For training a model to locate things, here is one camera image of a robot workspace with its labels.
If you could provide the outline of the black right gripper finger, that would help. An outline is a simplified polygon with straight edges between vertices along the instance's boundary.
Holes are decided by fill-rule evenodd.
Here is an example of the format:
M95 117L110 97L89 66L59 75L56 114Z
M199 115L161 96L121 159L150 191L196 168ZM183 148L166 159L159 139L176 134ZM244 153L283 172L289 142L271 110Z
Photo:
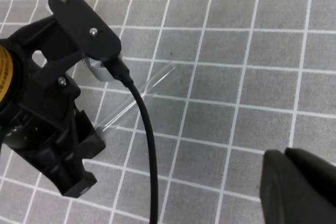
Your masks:
M259 197L265 223L335 223L335 166L300 148L267 150Z

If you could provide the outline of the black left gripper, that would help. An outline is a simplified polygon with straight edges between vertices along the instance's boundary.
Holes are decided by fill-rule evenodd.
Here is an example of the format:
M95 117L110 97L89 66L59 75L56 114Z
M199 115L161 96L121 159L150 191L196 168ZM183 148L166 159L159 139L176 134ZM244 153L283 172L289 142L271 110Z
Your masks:
M66 197L96 183L82 161L106 146L75 104L80 89L67 71L82 58L54 16L1 40L1 143Z

